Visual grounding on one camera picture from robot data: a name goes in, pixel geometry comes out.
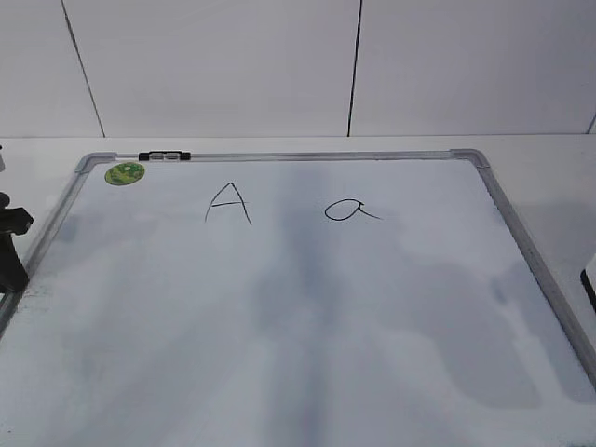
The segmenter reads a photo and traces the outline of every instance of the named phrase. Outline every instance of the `white table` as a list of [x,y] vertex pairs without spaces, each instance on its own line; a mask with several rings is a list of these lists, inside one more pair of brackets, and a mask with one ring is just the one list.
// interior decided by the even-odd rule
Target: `white table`
[[302,139],[3,139],[0,191],[35,223],[15,245],[22,256],[81,156],[90,152],[193,153],[428,151],[474,148],[520,214],[578,320],[596,346],[596,314],[579,274],[596,252],[596,135]]

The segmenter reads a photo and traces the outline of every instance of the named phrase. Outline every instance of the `black stand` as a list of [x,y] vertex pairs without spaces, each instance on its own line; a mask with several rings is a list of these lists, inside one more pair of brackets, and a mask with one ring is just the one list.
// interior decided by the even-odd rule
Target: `black stand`
[[22,291],[29,277],[12,243],[12,234],[24,235],[34,218],[23,208],[7,210],[10,198],[0,193],[0,293]]

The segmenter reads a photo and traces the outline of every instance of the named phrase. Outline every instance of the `whiteboard surface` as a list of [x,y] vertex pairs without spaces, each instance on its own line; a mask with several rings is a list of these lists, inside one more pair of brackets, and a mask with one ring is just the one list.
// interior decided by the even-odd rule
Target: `whiteboard surface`
[[[151,163],[124,187],[108,168],[0,341],[7,445],[596,439],[594,390],[467,161]],[[228,182],[252,224],[205,222]],[[344,198],[381,219],[331,221]]]

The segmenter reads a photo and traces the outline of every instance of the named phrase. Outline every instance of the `green magnet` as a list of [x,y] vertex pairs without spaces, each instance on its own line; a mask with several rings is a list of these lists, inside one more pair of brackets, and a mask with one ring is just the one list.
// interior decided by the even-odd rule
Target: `green magnet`
[[145,168],[139,163],[120,163],[108,169],[105,181],[114,186],[125,186],[139,181],[145,174]]

